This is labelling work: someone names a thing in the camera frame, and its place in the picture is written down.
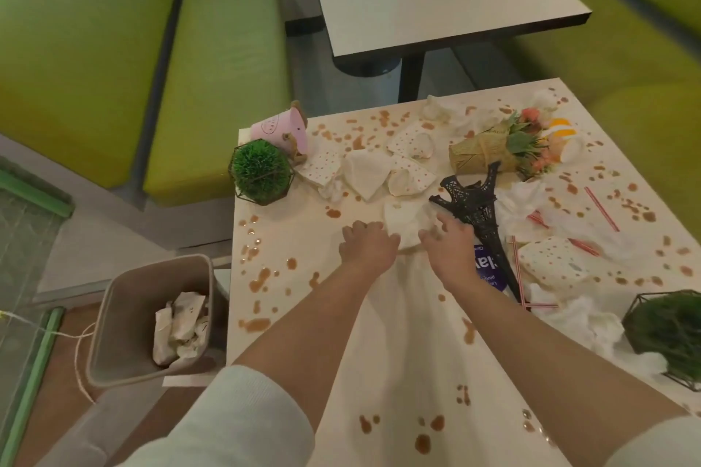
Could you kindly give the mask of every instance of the trash bin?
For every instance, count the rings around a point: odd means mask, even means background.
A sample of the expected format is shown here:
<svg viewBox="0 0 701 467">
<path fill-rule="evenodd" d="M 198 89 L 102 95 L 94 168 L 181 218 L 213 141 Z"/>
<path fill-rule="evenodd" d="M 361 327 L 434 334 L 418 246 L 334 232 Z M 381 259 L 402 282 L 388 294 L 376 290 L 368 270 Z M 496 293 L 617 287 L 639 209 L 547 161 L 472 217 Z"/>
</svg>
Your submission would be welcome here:
<svg viewBox="0 0 701 467">
<path fill-rule="evenodd" d="M 207 296 L 210 316 L 205 350 L 187 365 L 164 368 L 153 361 L 156 312 L 180 292 Z M 86 375 L 98 388 L 111 388 L 171 374 L 202 373 L 217 366 L 226 350 L 229 305 L 205 255 L 187 255 L 131 269 L 115 278 L 102 300 Z M 203 360 L 211 361 L 204 365 Z"/>
</svg>

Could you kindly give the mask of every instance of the black eiffel tower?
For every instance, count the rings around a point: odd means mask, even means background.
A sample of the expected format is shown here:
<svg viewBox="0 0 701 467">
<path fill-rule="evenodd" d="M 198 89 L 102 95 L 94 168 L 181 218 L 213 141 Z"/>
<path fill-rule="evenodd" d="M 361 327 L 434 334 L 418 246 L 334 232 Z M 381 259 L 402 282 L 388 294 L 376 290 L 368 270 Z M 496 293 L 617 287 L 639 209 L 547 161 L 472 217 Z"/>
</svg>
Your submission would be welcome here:
<svg viewBox="0 0 701 467">
<path fill-rule="evenodd" d="M 501 245 L 497 231 L 499 226 L 494 214 L 496 201 L 494 187 L 500 165 L 501 161 L 493 162 L 489 165 L 484 183 L 477 181 L 467 187 L 463 187 L 457 177 L 451 175 L 440 182 L 440 186 L 450 194 L 451 201 L 446 201 L 441 196 L 431 196 L 429 200 L 448 210 L 460 222 L 472 225 L 475 235 L 496 260 L 497 266 L 506 276 L 506 282 L 513 295 L 521 303 L 521 289 Z"/>
</svg>

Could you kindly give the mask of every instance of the brown liquid spill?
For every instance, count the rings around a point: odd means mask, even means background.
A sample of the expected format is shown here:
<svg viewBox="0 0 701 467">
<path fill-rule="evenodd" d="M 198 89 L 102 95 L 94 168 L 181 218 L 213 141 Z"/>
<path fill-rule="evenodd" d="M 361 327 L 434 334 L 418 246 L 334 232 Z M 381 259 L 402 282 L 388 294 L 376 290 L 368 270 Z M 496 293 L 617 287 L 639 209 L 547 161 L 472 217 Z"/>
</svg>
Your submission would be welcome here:
<svg viewBox="0 0 701 467">
<path fill-rule="evenodd" d="M 364 415 L 360 416 L 360 430 L 363 431 L 363 434 L 369 434 L 372 432 L 372 425 L 370 424 L 370 421 L 365 419 Z"/>
<path fill-rule="evenodd" d="M 418 450 L 419 454 L 428 454 L 431 452 L 431 438 L 426 434 L 419 434 L 416 436 L 414 448 Z"/>
<path fill-rule="evenodd" d="M 271 321 L 269 318 L 256 318 L 252 319 L 251 321 L 246 322 L 244 325 L 244 328 L 246 332 L 263 332 L 264 330 L 267 330 L 268 327 L 271 325 Z"/>
<path fill-rule="evenodd" d="M 436 432 L 440 432 L 445 428 L 445 417 L 442 415 L 437 415 L 433 421 L 431 421 L 431 428 L 433 428 Z"/>
<path fill-rule="evenodd" d="M 475 343 L 475 326 L 472 324 L 472 321 L 465 318 L 463 318 L 463 323 L 465 323 L 465 328 L 467 329 L 463 340 L 467 345 L 472 345 Z"/>
<path fill-rule="evenodd" d="M 248 287 L 250 288 L 251 292 L 253 292 L 254 294 L 258 293 L 258 291 L 265 284 L 265 281 L 268 280 L 268 277 L 270 277 L 270 268 L 263 268 L 258 274 L 258 279 L 254 279 L 248 284 Z"/>
</svg>

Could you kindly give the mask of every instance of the person's left hand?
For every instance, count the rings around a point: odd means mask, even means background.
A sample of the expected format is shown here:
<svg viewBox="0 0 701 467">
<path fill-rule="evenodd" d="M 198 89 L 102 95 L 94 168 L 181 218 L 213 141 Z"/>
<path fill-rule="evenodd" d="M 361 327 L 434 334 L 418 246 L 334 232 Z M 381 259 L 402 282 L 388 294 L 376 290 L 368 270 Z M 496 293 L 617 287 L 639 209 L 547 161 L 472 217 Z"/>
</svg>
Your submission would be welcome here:
<svg viewBox="0 0 701 467">
<path fill-rule="evenodd" d="M 373 278 L 392 267 L 399 250 L 399 235 L 389 236 L 381 222 L 365 224 L 359 220 L 344 227 L 344 242 L 338 247 L 341 263 L 352 265 Z"/>
</svg>

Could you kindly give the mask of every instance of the wet wipes package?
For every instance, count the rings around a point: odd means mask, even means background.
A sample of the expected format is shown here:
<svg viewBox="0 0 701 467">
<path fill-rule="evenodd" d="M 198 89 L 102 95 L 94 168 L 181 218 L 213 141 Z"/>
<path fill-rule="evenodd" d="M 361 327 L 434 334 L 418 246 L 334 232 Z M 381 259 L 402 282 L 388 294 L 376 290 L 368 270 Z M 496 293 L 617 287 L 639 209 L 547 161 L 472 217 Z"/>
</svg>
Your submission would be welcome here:
<svg viewBox="0 0 701 467">
<path fill-rule="evenodd" d="M 479 278 L 494 286 L 500 292 L 506 288 L 506 277 L 482 244 L 475 244 L 475 265 Z"/>
</svg>

